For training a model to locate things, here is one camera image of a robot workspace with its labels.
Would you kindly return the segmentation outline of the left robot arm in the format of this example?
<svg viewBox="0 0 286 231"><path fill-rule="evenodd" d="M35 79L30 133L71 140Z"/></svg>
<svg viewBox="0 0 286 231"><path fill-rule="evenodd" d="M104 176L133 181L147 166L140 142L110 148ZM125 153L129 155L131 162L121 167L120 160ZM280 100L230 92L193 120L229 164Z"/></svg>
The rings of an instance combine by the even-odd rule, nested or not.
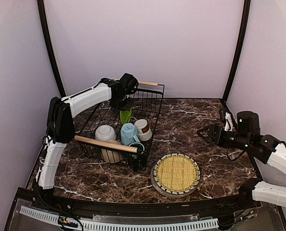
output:
<svg viewBox="0 0 286 231"><path fill-rule="evenodd" d="M102 78L96 85L62 98L50 101L46 136L39 154L40 167L36 183L44 190L54 187L54 178L60 157L67 144L75 136L73 119L81 112L102 102L109 102L114 109L124 109L128 96L138 88L138 80L125 73L120 79Z"/></svg>

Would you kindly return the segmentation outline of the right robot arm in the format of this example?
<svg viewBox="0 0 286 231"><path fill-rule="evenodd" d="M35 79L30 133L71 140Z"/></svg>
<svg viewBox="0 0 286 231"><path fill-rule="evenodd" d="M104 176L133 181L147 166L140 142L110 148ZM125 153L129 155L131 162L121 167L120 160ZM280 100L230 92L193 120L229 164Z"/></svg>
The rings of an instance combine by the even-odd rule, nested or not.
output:
<svg viewBox="0 0 286 231"><path fill-rule="evenodd" d="M226 131L216 124L197 131L205 142L221 148L240 149L286 175L286 142L272 135L261 135L259 126L239 126L237 131ZM251 178L239 188L234 204L246 208L253 201L286 207L286 187Z"/></svg>

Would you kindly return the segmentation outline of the grey deer pattern plate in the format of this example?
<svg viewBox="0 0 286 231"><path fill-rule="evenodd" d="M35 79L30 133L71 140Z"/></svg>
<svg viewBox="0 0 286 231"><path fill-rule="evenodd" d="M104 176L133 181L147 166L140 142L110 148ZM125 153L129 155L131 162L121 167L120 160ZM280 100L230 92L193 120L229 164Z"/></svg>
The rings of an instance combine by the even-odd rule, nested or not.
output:
<svg viewBox="0 0 286 231"><path fill-rule="evenodd" d="M152 186L161 194L167 197L171 197L171 198L183 198L186 196L191 195L192 193L195 192L195 190L197 189L198 185L196 185L192 190L186 192L186 193L178 193L178 194L172 194L170 192L164 191L163 189L160 188L160 186L157 185L155 179L154 179L154 175L153 175L153 171L154 169L150 170L150 179L151 179L151 184Z"/></svg>

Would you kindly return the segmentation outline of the bright green plate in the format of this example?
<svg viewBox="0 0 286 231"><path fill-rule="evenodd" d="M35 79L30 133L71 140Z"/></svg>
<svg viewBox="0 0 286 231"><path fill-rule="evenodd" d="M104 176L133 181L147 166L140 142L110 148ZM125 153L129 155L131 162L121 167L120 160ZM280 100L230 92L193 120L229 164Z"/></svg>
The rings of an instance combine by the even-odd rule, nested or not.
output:
<svg viewBox="0 0 286 231"><path fill-rule="evenodd" d="M122 124L127 124L130 122L131 120L131 116L132 116L132 108L129 111L122 111L120 110L119 112L119 116L120 116L120 121Z"/></svg>

